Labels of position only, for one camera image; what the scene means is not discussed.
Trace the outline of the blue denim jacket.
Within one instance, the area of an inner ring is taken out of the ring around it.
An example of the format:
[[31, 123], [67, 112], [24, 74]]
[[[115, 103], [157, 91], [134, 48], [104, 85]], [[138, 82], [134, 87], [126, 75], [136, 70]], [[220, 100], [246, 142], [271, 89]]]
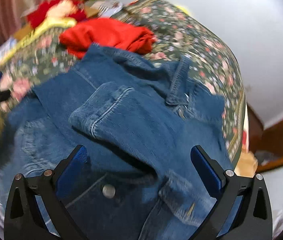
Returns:
[[190, 65], [181, 57], [154, 66], [92, 45], [67, 73], [32, 88], [1, 135], [1, 204], [16, 174], [38, 176], [82, 145], [83, 167], [62, 202], [89, 239], [188, 239], [215, 203], [191, 149], [232, 168], [224, 98], [192, 80]]

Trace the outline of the beige colourful fleece blanket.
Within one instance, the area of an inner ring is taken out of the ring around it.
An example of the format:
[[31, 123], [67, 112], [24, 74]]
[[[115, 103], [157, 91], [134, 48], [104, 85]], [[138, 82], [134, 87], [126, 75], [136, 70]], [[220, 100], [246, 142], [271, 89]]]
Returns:
[[248, 123], [248, 110], [245, 104], [245, 117], [242, 132], [242, 148], [241, 154], [235, 167], [235, 174], [241, 177], [253, 178], [256, 174], [258, 161], [254, 154], [249, 150], [249, 123]]

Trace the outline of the red plush toy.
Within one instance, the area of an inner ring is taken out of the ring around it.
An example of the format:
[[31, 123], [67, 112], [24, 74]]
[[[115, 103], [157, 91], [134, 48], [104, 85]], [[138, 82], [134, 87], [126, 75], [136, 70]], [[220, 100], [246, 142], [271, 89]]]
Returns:
[[87, 18], [81, 0], [50, 0], [42, 2], [26, 16], [27, 22], [36, 29], [47, 18], [74, 18], [77, 22]]

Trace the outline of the red garment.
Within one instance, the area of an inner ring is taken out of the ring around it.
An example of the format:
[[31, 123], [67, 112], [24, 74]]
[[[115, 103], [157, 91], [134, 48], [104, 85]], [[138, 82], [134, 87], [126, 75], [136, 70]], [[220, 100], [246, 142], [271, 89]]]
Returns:
[[81, 59], [88, 48], [96, 43], [137, 54], [152, 51], [155, 35], [146, 27], [137, 27], [112, 18], [94, 18], [76, 24], [61, 33], [59, 37], [68, 53]]

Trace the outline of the dark floral bedspread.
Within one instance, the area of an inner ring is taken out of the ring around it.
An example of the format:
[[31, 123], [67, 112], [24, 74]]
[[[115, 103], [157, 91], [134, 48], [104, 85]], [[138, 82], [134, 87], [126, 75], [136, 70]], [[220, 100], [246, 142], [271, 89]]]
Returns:
[[[165, 0], [137, 0], [114, 17], [154, 33], [155, 44], [146, 59], [155, 66], [184, 55], [192, 61], [189, 77], [224, 97], [223, 136], [229, 159], [236, 164], [242, 149], [246, 99], [239, 64], [230, 48], [204, 25]], [[33, 85], [74, 65], [76, 57], [60, 46], [59, 36], [75, 23], [72, 18], [45, 20], [9, 51], [0, 66], [0, 90], [9, 89], [12, 98], [0, 105], [0, 134], [6, 113]]]

